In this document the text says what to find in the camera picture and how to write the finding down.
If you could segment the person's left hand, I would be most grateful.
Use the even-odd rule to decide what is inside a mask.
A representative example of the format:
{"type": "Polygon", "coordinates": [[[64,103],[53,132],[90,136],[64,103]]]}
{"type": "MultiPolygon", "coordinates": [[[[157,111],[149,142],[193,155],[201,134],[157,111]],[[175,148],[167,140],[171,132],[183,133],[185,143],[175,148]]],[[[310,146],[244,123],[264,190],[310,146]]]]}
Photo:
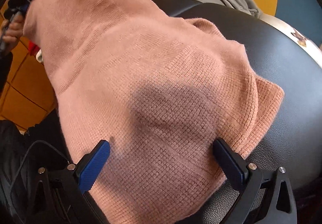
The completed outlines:
{"type": "Polygon", "coordinates": [[[14,15],[12,21],[4,20],[1,24],[3,41],[6,44],[15,47],[18,44],[23,34],[25,19],[23,15],[18,12],[14,15]]]}

